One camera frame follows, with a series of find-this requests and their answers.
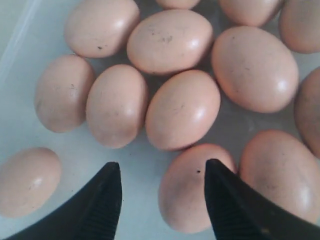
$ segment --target white plastic tray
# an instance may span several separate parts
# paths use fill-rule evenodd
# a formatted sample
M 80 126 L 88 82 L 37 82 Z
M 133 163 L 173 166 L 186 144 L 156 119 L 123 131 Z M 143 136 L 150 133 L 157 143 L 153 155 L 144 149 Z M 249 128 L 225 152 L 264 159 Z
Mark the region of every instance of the white plastic tray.
M 99 145 L 86 124 L 71 133 L 55 134 L 38 121 L 33 98 L 35 84 L 46 65 L 61 54 L 68 54 L 63 38 L 68 12 L 80 0 L 28 0 L 11 41 L 0 61 L 0 163 L 15 152 L 34 146 L 54 150 L 63 163 L 58 189 L 38 211 L 19 219 L 0 217 L 0 239 L 19 232 L 40 220 L 74 195 L 99 169 L 110 161 L 120 163 L 123 204 L 116 240 L 209 240 L 211 229 L 194 235 L 171 230 L 158 210 L 157 192 L 161 177 L 177 152 L 153 148 L 142 132 L 129 146 L 110 150 Z M 142 17 L 161 9 L 154 0 L 136 0 Z M 214 25 L 216 36 L 232 24 L 221 13 L 215 0 L 202 0 L 195 11 Z M 278 36 L 277 20 L 264 26 Z M 320 54 L 294 54 L 303 79 L 320 66 Z M 97 74 L 118 63 L 129 63 L 126 52 L 92 61 Z M 210 63 L 201 66 L 212 73 Z M 153 94 L 165 78 L 150 77 Z M 262 129 L 282 129 L 298 137 L 292 104 L 276 114 L 257 114 L 243 110 L 223 97 L 219 116 L 201 143 L 216 143 L 229 150 L 236 160 L 252 136 Z

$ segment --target plastic container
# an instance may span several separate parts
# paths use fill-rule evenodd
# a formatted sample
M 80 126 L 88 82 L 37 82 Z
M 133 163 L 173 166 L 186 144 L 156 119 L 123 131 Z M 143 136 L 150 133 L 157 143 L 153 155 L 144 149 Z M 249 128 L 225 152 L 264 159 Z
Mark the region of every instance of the plastic container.
M 208 240 L 215 239 L 208 229 L 185 235 L 171 230 L 158 210 L 158 187 L 171 160 L 178 152 L 160 152 L 152 147 L 142 132 L 129 146 L 110 150 L 97 143 L 86 124 L 66 134 L 46 130 L 38 121 L 34 107 L 34 91 L 38 77 L 46 65 L 61 54 L 68 54 L 63 38 L 68 12 L 80 0 L 28 0 L 14 34 L 0 61 L 0 163 L 21 149 L 44 146 L 61 158 L 63 174 L 58 189 L 38 211 L 19 219 L 0 217 L 0 239 L 6 238 L 40 220 L 75 194 L 109 161 L 120 163 L 123 204 L 116 234 L 117 240 Z M 136 0 L 142 17 L 161 9 L 154 0 Z M 221 13 L 215 0 L 202 0 L 195 11 L 214 25 L 216 36 L 232 24 Z M 263 27 L 278 36 L 277 20 Z M 303 79 L 320 66 L 320 54 L 294 54 Z M 118 63 L 129 63 L 125 50 L 120 54 L 92 61 L 97 74 Z M 212 73 L 209 62 L 201 68 Z M 165 81 L 149 77 L 154 93 Z M 296 137 L 293 105 L 276 114 L 246 111 L 223 97 L 217 121 L 201 143 L 216 143 L 239 159 L 246 142 L 263 129 L 282 129 Z

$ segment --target translucent plastic surface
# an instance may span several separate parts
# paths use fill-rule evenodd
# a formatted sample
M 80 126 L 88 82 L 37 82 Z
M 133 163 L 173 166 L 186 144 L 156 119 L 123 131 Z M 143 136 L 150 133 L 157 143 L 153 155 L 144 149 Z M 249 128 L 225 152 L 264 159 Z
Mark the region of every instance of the translucent plastic surface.
M 178 152 L 160 152 L 152 147 L 143 131 L 129 146 L 120 150 L 102 147 L 90 135 L 86 124 L 66 134 L 46 130 L 38 121 L 33 99 L 38 77 L 46 65 L 61 54 L 68 54 L 63 38 L 68 12 L 80 0 L 29 0 L 14 35 L 0 62 L 0 163 L 15 152 L 34 146 L 48 147 L 61 158 L 63 174 L 50 200 L 33 214 L 19 218 L 0 217 L 0 239 L 35 223 L 74 195 L 98 170 L 110 161 L 120 163 L 123 204 L 117 240 L 208 240 L 211 229 L 185 235 L 171 230 L 158 210 L 158 187 L 169 163 Z M 142 17 L 161 9 L 154 0 L 136 0 Z M 213 25 L 215 35 L 232 24 L 221 13 L 215 0 L 202 0 L 195 11 Z M 278 36 L 277 21 L 263 27 Z M 320 54 L 294 54 L 303 79 L 320 66 Z M 92 61 L 97 74 L 114 64 L 129 63 L 126 52 Z M 200 67 L 212 73 L 209 61 Z M 166 80 L 148 77 L 153 94 Z M 246 142 L 263 129 L 282 129 L 298 137 L 293 105 L 276 114 L 246 111 L 223 97 L 218 118 L 201 143 L 216 143 L 239 159 Z

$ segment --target egg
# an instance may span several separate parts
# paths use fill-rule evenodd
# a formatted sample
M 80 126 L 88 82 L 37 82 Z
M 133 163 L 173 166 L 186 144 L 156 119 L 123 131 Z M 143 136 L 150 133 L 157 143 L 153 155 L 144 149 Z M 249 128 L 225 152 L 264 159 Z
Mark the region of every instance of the egg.
M 89 129 L 105 147 L 132 142 L 145 122 L 148 87 L 135 68 L 119 64 L 105 70 L 90 90 L 86 105 Z
M 303 140 L 320 158 L 320 67 L 302 82 L 294 103 L 294 119 Z
M 105 58 L 127 43 L 139 21 L 134 0 L 83 0 L 69 14 L 64 38 L 77 55 Z
M 320 169 L 290 134 L 258 133 L 243 151 L 239 172 L 244 182 L 288 212 L 312 223 L 320 216 Z
M 164 9 L 192 9 L 201 0 L 156 0 Z
M 39 78 L 34 108 L 50 131 L 65 133 L 86 120 L 86 102 L 95 80 L 91 65 L 76 55 L 63 55 L 51 62 Z
M 236 24 L 260 27 L 280 10 L 284 0 L 219 0 L 222 11 Z
M 224 31 L 213 46 L 212 67 L 225 94 L 258 113 L 285 108 L 299 85 L 292 53 L 274 35 L 257 27 Z
M 62 166 L 50 149 L 22 150 L 0 165 L 0 215 L 19 218 L 41 208 L 56 190 Z
M 198 233 L 211 226 L 205 200 L 205 170 L 209 159 L 219 159 L 234 173 L 232 156 L 221 146 L 202 144 L 179 155 L 165 173 L 158 192 L 164 221 L 182 233 Z
M 320 52 L 320 1 L 287 0 L 279 18 L 282 41 L 302 54 Z
M 145 129 L 158 149 L 174 151 L 200 140 L 216 120 L 221 103 L 207 73 L 189 70 L 165 82 L 150 102 Z
M 169 75 L 196 66 L 214 40 L 210 22 L 186 9 L 158 12 L 144 19 L 133 30 L 127 55 L 139 70 Z

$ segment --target brown egg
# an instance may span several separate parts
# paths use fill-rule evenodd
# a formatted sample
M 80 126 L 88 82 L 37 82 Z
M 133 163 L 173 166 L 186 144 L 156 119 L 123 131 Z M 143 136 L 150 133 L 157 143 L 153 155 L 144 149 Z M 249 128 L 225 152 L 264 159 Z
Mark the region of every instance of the brown egg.
M 164 9 L 192 9 L 201 0 L 155 0 Z
M 86 105 L 88 126 L 105 147 L 118 149 L 132 142 L 145 122 L 148 87 L 129 65 L 115 65 L 95 81 Z
M 258 133 L 245 147 L 239 171 L 243 181 L 290 213 L 312 223 L 320 216 L 320 169 L 290 134 Z
M 0 215 L 28 215 L 50 198 L 60 181 L 58 156 L 50 149 L 22 150 L 0 165 Z
M 202 144 L 179 155 L 169 166 L 159 188 L 158 204 L 164 221 L 182 233 L 198 233 L 211 226 L 205 200 L 205 169 L 219 159 L 234 173 L 237 167 L 222 147 Z
M 298 66 L 289 49 L 257 27 L 224 31 L 213 46 L 212 67 L 225 94 L 258 113 L 285 108 L 299 85 Z
M 236 24 L 259 27 L 270 21 L 284 0 L 219 0 L 223 12 Z
M 76 55 L 63 55 L 49 64 L 40 77 L 34 108 L 50 131 L 65 133 L 86 120 L 86 102 L 95 73 L 90 64 Z
M 196 66 L 213 40 L 213 27 L 200 14 L 166 10 L 146 18 L 133 30 L 127 55 L 139 70 L 167 75 Z
M 319 0 L 285 1 L 279 18 L 279 31 L 288 48 L 303 54 L 320 52 L 319 13 Z
M 145 128 L 158 149 L 173 151 L 200 140 L 216 120 L 221 97 L 215 81 L 200 70 L 169 79 L 149 105 Z
M 320 67 L 302 82 L 294 104 L 294 119 L 303 140 L 320 158 Z
M 70 13 L 64 38 L 80 56 L 105 58 L 126 44 L 139 21 L 134 0 L 84 0 Z

